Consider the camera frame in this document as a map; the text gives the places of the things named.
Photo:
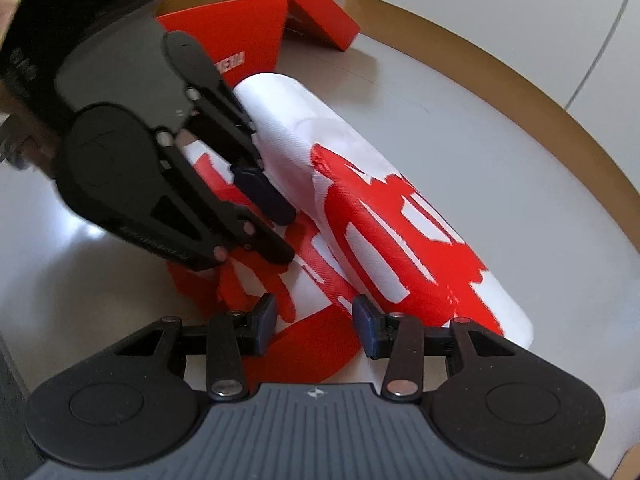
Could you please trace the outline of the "red cardboard box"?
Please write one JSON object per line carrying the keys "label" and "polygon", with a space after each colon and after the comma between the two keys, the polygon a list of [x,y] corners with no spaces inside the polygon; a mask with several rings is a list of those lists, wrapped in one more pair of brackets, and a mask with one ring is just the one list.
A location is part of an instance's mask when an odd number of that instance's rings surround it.
{"label": "red cardboard box", "polygon": [[156,15],[198,40],[231,87],[275,70],[286,32],[342,52],[360,33],[334,0],[162,0]]}

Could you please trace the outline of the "white red shopping bag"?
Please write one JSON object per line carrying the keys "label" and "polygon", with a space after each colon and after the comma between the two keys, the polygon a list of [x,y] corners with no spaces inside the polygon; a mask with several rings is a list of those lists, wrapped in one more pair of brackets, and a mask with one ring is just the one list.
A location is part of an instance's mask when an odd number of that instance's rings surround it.
{"label": "white red shopping bag", "polygon": [[294,206],[282,229],[294,259],[278,266],[239,248],[210,271],[171,264],[176,289],[203,318],[276,297],[277,327],[248,382],[324,382],[361,346],[352,302],[444,326],[464,316],[522,347],[534,329],[485,263],[419,191],[351,125],[297,80],[262,73],[235,96],[256,126],[269,179]]}

